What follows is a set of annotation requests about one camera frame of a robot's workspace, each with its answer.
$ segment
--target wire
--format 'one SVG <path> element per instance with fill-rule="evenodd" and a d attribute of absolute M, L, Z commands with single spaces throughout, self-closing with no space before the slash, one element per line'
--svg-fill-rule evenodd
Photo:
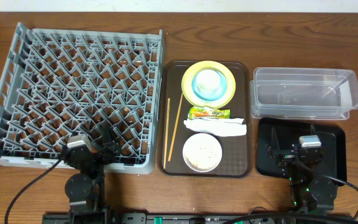
<path fill-rule="evenodd" d="M 20 195 L 23 194 L 23 192 L 25 190 L 27 190 L 31 185 L 33 185 L 34 183 L 36 183 L 38 180 L 40 180 L 42 177 L 44 177 L 45 175 L 47 175 L 50 171 L 53 170 L 53 168 L 55 168 L 59 162 L 61 162 L 63 160 L 63 158 L 60 158 L 53 166 L 51 166 L 49 169 L 47 169 L 43 174 L 41 174 L 39 177 L 35 178 L 32 182 L 30 182 L 29 184 L 27 184 L 25 187 L 23 187 L 23 189 L 21 191 L 19 191 L 19 193 L 17 193 L 16 197 L 12 200 L 11 204 L 8 206 L 6 213 L 5 213 L 5 224 L 8 224 L 8 218 L 9 218 L 9 213 L 11 212 L 11 209 L 13 207 L 13 205 L 15 204 L 16 200 L 20 197 Z"/>
<path fill-rule="evenodd" d="M 263 208 L 265 211 L 267 211 L 267 209 L 266 209 L 265 207 L 256 206 L 255 208 L 253 208 L 253 209 L 248 213 L 248 215 L 250 215 L 252 212 L 255 211 L 255 209 L 258 209 L 258 208 Z M 254 222 L 252 222 L 252 220 L 248 220 L 248 223 L 249 223 L 249 224 L 254 224 Z"/>
<path fill-rule="evenodd" d="M 320 175 L 322 177 L 325 177 L 325 178 L 328 178 L 328 179 L 331 179 L 332 181 L 334 182 L 338 182 L 338 183 L 341 183 L 341 184 L 344 184 L 344 185 L 348 185 L 349 187 L 353 188 L 354 190 L 356 190 L 358 192 L 358 187 L 356 187 L 355 185 L 349 183 L 349 182 L 346 182 L 346 181 L 343 181 L 343 180 L 339 180 L 335 177 L 331 177 L 331 176 L 328 176 L 328 175 L 324 175 L 324 174 L 318 174 L 316 173 L 313 169 L 310 169 L 309 167 L 307 167 L 303 162 L 301 162 L 299 160 L 299 157 L 298 156 L 295 156 L 295 159 L 296 161 L 299 163 L 299 165 L 304 168 L 305 170 L 309 171 L 309 172 L 314 172 L 315 175 Z M 356 220 L 358 217 L 358 209 L 356 211 L 356 214 L 354 215 L 353 217 L 353 220 Z"/>
<path fill-rule="evenodd" d="M 320 215 L 312 215 L 312 214 L 300 214 L 300 213 L 263 213 L 263 214 L 255 214 L 255 215 L 246 215 L 243 217 L 235 218 L 224 222 L 223 224 L 234 224 L 241 221 L 255 220 L 260 218 L 295 218 L 300 220 L 314 220 L 320 222 L 328 222 L 328 223 L 340 223 L 340 224 L 355 224 L 358 221 L 355 220 L 347 220 L 344 218 L 338 217 L 330 217 L 330 216 L 320 216 Z"/>

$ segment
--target white background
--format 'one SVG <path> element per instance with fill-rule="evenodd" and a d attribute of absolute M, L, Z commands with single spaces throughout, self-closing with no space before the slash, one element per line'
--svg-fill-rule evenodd
<path fill-rule="evenodd" d="M 358 0 L 0 0 L 0 11 L 358 12 Z"/>

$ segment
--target white cloth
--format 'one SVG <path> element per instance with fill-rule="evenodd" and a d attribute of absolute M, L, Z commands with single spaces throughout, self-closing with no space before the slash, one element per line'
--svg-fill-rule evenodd
<path fill-rule="evenodd" d="M 187 119 L 186 128 L 199 133 L 208 133 L 215 136 L 243 136 L 247 134 L 247 125 L 242 124 L 244 119 Z"/>

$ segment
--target wooden tabletop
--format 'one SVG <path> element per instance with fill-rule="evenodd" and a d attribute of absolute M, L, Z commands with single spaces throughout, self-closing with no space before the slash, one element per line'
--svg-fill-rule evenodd
<path fill-rule="evenodd" d="M 1 13 L 0 77 L 18 22 L 28 28 L 97 30 L 158 34 L 171 60 L 217 60 L 257 67 L 345 68 L 358 79 L 358 14 L 170 14 L 170 13 Z M 346 133 L 347 176 L 358 186 L 358 110 L 347 121 L 325 122 Z M 258 120 L 254 119 L 254 150 Z M 44 170 L 0 166 L 0 223 L 13 197 Z M 77 170 L 55 169 L 16 202 L 11 223 L 40 223 L 45 212 L 66 212 L 67 179 Z M 158 167 L 149 175 L 106 175 L 108 204 L 150 213 L 248 213 L 255 206 L 286 210 L 288 180 L 254 169 L 245 179 L 170 177 Z M 354 214 L 358 194 L 341 187 L 335 212 Z"/>

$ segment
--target gray dish rack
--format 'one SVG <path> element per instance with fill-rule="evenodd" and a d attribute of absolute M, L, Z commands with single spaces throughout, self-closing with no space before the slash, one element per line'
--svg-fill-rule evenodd
<path fill-rule="evenodd" d="M 73 133 L 103 149 L 109 128 L 122 154 L 106 172 L 152 172 L 164 46 L 162 30 L 29 30 L 18 23 L 0 81 L 0 165 L 48 168 Z"/>

